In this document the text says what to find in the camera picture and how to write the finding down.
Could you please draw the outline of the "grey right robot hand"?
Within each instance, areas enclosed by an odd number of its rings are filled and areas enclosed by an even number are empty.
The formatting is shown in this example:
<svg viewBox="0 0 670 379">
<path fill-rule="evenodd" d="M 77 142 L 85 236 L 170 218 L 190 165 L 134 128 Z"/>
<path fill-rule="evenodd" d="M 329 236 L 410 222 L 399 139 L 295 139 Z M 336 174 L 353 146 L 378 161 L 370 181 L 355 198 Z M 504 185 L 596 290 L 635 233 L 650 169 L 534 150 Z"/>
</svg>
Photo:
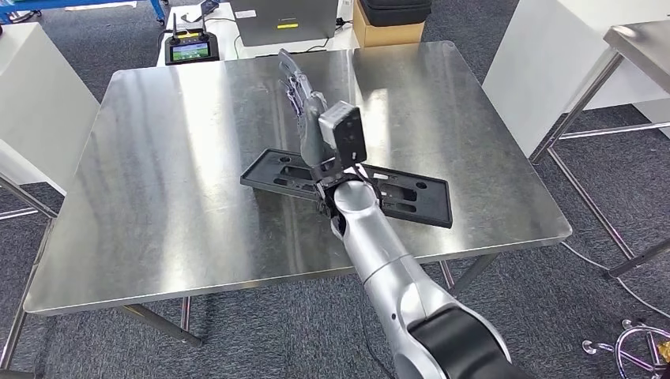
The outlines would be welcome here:
<svg viewBox="0 0 670 379">
<path fill-rule="evenodd" d="M 318 120 L 326 110 L 325 98 L 313 89 L 309 78 L 288 51 L 280 49 L 277 57 L 286 76 L 282 85 L 297 118 L 300 155 L 309 167 L 318 167 L 332 155 L 323 140 Z"/>
</svg>

